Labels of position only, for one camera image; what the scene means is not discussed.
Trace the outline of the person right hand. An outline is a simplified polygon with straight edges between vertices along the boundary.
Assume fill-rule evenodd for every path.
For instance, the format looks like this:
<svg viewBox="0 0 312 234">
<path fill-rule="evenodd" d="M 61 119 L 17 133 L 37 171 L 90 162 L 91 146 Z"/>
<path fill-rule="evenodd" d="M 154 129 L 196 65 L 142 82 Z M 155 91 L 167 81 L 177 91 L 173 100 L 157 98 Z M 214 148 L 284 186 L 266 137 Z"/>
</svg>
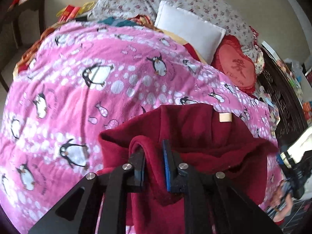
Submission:
<svg viewBox="0 0 312 234">
<path fill-rule="evenodd" d="M 281 181 L 271 197 L 269 206 L 274 210 L 275 215 L 272 219 L 275 223 L 283 222 L 284 218 L 291 213 L 293 198 L 287 189 L 288 183 Z"/>
</svg>

